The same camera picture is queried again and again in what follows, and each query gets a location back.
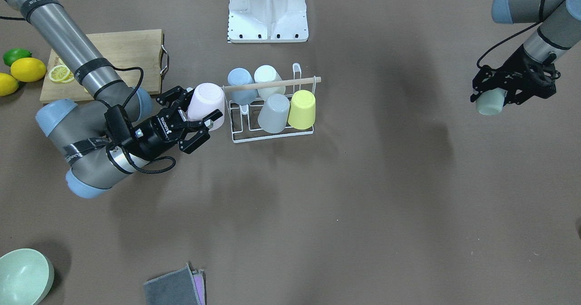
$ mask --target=wooden dowel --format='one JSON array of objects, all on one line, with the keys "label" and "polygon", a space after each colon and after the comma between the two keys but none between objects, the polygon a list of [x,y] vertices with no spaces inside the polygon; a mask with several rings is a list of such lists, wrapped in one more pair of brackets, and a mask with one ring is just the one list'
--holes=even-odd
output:
[{"label": "wooden dowel", "polygon": [[236,86],[224,86],[224,92],[235,92],[237,90],[260,89],[277,86],[293,86],[294,84],[314,84],[315,82],[320,83],[321,77],[279,80],[278,82],[267,82],[259,84],[239,84]]}]

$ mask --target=gray towel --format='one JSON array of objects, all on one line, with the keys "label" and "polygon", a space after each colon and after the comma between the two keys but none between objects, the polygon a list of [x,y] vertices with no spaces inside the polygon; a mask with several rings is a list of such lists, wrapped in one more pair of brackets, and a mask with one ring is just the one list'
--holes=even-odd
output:
[{"label": "gray towel", "polygon": [[203,271],[189,266],[143,284],[148,305],[206,305]]}]

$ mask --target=dish rack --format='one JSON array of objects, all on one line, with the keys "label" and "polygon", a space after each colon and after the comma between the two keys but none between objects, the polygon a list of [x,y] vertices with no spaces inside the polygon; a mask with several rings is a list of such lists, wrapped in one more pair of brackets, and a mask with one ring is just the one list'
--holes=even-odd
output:
[{"label": "dish rack", "polygon": [[[292,65],[293,79],[283,80],[280,84],[286,85],[286,92],[289,92],[292,86],[292,93],[285,93],[285,96],[290,100],[295,92],[303,88],[303,72],[299,63],[294,63]],[[315,94],[317,88],[317,81],[321,81],[320,77],[310,78],[311,84],[310,91]],[[255,140],[265,140],[274,138],[283,138],[291,136],[303,136],[312,135],[315,132],[314,125],[306,130],[298,130],[287,125],[280,133],[267,133],[258,125],[258,115],[260,110],[264,105],[264,101],[261,98],[256,98],[251,104],[247,105],[248,109],[245,111],[243,107],[234,103],[229,96],[226,96],[226,108],[228,110],[228,116],[230,117],[230,131],[232,133],[232,141],[237,143],[253,142]]]}]

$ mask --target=yellow cup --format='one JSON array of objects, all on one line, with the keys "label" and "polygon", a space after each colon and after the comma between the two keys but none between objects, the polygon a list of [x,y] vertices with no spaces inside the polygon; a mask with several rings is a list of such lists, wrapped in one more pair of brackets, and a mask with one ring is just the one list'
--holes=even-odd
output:
[{"label": "yellow cup", "polygon": [[299,90],[290,100],[288,123],[294,129],[309,129],[315,123],[315,96],[308,90]]}]

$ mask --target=bowl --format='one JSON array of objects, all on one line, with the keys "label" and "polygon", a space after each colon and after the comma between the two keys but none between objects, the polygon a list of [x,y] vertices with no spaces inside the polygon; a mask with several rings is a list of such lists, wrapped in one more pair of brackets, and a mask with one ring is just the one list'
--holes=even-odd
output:
[{"label": "bowl", "polygon": [[0,304],[37,305],[54,280],[54,268],[34,249],[17,249],[0,257]]}]

